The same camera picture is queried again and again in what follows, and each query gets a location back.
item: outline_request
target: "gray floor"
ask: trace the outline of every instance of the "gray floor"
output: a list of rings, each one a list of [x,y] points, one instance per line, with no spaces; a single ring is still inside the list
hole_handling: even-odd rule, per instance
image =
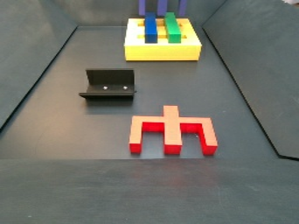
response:
[[[299,164],[277,157],[202,30],[199,62],[126,63],[125,33],[78,29],[2,132],[0,222],[298,223]],[[91,67],[135,69],[131,104],[79,97]],[[161,115],[165,104],[213,118],[215,157],[186,135],[179,157],[138,159],[165,158],[159,134],[131,156],[131,116]]]
[[[131,118],[159,116],[163,105],[178,105],[182,116],[211,117],[215,158],[277,158],[219,55],[197,32],[199,62],[126,62],[126,27],[81,27],[0,134],[0,158],[203,158],[195,135],[183,135],[182,155],[167,157],[159,133],[145,134],[145,151],[131,155]],[[134,68],[134,102],[81,98],[87,68]]]

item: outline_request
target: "blue block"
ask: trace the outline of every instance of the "blue block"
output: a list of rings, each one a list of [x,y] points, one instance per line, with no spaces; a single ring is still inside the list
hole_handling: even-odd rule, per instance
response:
[[[158,29],[154,12],[147,12],[145,14],[145,42],[147,44],[158,43]]]

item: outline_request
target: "dark gray surface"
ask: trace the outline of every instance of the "dark gray surface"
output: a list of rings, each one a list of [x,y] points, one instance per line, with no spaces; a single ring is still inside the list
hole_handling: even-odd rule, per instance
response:
[[[138,0],[53,0],[79,25],[125,26],[130,18],[139,18]],[[186,17],[199,25],[226,0],[189,1]],[[149,11],[157,11],[158,0],[147,0]],[[169,1],[169,11],[178,12],[179,0]]]
[[[0,128],[77,24],[47,0],[0,1]]]
[[[284,1],[227,1],[205,25],[278,153],[299,158],[299,10]]]
[[[0,221],[289,223],[299,164],[285,160],[2,160]]]
[[[178,158],[165,155],[158,133],[145,134],[141,157],[129,150],[133,116],[159,116],[165,105],[178,105],[182,116],[211,117],[215,158],[276,158],[219,55],[197,30],[199,62],[126,62],[126,27],[81,27],[0,134],[0,158]],[[79,97],[90,67],[135,69],[134,102]],[[183,135],[179,158],[203,158],[193,134]]]

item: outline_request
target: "red plastic piece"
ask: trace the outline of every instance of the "red plastic piece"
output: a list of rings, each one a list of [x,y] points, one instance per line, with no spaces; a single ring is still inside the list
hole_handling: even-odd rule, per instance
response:
[[[130,150],[142,153],[143,131],[165,133],[165,154],[181,154],[182,133],[198,133],[205,156],[213,156],[218,139],[209,117],[181,117],[178,106],[163,106],[163,116],[134,116],[130,136]]]

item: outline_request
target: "green block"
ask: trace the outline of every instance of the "green block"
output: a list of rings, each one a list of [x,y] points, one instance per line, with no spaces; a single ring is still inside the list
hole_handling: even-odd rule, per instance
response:
[[[163,21],[169,43],[182,43],[183,34],[173,12],[166,13]]]

